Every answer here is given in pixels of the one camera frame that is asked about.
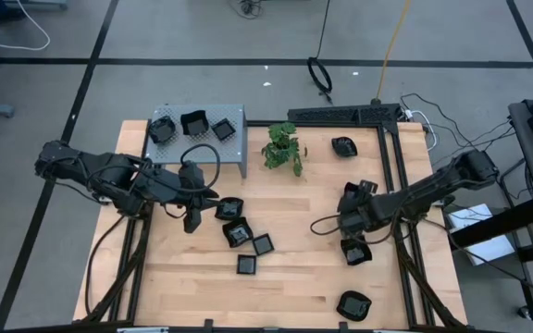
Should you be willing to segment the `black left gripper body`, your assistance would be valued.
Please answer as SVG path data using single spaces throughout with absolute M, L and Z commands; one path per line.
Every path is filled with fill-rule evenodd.
M 185 209 L 184 231 L 192 234 L 201 224 L 201 212 L 204 210 L 205 199 L 199 192 L 187 192 L 187 190 L 195 190 L 195 186 L 192 183 L 186 184 L 184 191 L 179 191 L 172 203 Z

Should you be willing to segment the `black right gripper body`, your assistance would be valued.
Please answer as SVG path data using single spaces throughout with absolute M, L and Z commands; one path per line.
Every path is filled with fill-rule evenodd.
M 362 203 L 359 212 L 364 217 L 365 231 L 377 231 L 388 226 L 390 223 L 389 213 L 383 207 L 381 199 L 376 196 L 378 184 L 361 180 L 359 188 L 362 191 Z

